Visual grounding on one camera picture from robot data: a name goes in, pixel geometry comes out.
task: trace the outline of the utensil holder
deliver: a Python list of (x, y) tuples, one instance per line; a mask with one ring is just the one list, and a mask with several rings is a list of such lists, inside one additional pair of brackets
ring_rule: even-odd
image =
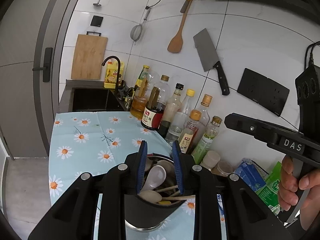
[[(173, 164), (170, 157), (153, 154), (149, 159), (166, 160)], [(160, 205), (148, 202), (138, 195), (124, 195), (124, 216), (126, 225), (135, 230), (150, 232), (158, 229), (164, 220), (170, 216), (184, 201), (177, 201), (171, 205)]]

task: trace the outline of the door handle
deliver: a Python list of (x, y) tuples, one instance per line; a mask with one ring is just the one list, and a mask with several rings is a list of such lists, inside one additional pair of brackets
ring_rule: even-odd
[(43, 67), (34, 67), (32, 71), (43, 71), (42, 81), (50, 82), (50, 67), (51, 67), (51, 58), (52, 58), (53, 48), (45, 48), (44, 50), (44, 60)]

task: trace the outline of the gray floor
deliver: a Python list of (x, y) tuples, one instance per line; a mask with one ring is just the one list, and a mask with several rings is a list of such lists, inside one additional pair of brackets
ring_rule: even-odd
[(5, 181), (8, 221), (22, 240), (51, 207), (48, 179), (49, 159), (9, 161)]

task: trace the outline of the black faucet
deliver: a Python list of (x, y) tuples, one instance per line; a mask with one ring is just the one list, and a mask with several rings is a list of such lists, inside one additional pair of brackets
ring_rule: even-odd
[(110, 57), (107, 57), (101, 64), (101, 66), (105, 66), (105, 64), (107, 63), (107, 61), (111, 58), (114, 58), (115, 60), (117, 60), (118, 62), (118, 71), (117, 71), (117, 80), (116, 80), (116, 87), (115, 87), (115, 94), (118, 93), (118, 87), (119, 87), (119, 78), (120, 78), (120, 68), (121, 68), (121, 62), (119, 60), (118, 57), (116, 56), (110, 56)]

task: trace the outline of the daisy print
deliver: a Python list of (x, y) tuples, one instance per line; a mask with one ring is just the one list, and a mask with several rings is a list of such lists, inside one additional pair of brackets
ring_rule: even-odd
[(196, 200), (194, 198), (189, 198), (182, 204), (182, 209), (188, 213), (188, 215), (191, 215), (192, 212), (195, 213), (195, 208)]
[(74, 140), (78, 143), (85, 143), (89, 140), (89, 135), (87, 133), (77, 133)]
[(151, 133), (151, 131), (149, 131), (148, 129), (143, 128), (143, 127), (140, 127), (140, 131), (141, 131), (141, 133), (143, 133), (143, 134), (150, 134), (150, 133)]
[(120, 143), (120, 139), (119, 137), (117, 137), (116, 139), (113, 140), (113, 142), (111, 143), (110, 145), (110, 148), (111, 149), (114, 149), (114, 148), (117, 148), (118, 146), (121, 146), (121, 143)]
[(170, 222), (171, 219), (170, 217), (167, 217), (164, 221), (163, 221), (163, 224), (159, 227), (159, 231), (161, 231), (162, 229), (164, 229), (166, 226), (167, 226), (167, 223)]
[(133, 144), (135, 147), (140, 147), (141, 142), (142, 142), (142, 139), (141, 139), (141, 138), (132, 139), (132, 144)]
[(165, 239), (165, 237), (162, 237), (162, 238), (161, 238), (161, 236), (157, 235), (156, 238), (154, 238), (153, 236), (151, 236), (151, 238), (149, 237), (148, 240), (166, 240), (166, 239)]
[(59, 196), (59, 191), (62, 192), (61, 187), (63, 186), (61, 178), (56, 178), (56, 175), (51, 177), (49, 176), (49, 189), (50, 189), (50, 196), (52, 195), (55, 197), (56, 195)]
[(61, 119), (54, 121), (54, 126), (60, 126), (62, 124), (63, 124), (63, 120), (61, 120)]
[(62, 160), (71, 157), (71, 153), (73, 153), (71, 149), (72, 148), (70, 148), (69, 146), (59, 147), (59, 149), (57, 150), (57, 157), (61, 157)]
[(82, 173), (83, 173), (82, 171), (81, 171), (81, 172), (77, 172), (77, 173), (75, 174), (75, 179), (77, 179)]
[(108, 128), (106, 130), (106, 134), (113, 134), (116, 130), (115, 129), (112, 129), (112, 128)]
[(114, 159), (113, 155), (110, 151), (108, 151), (108, 152), (100, 151), (100, 153), (98, 153), (98, 155), (99, 155), (98, 159), (101, 159), (100, 162), (109, 163)]
[(111, 123), (120, 123), (121, 122), (121, 118), (119, 118), (119, 117), (109, 117), (109, 121), (111, 122)]
[(80, 126), (88, 126), (89, 123), (91, 123), (90, 119), (82, 119), (81, 121), (78, 122)]

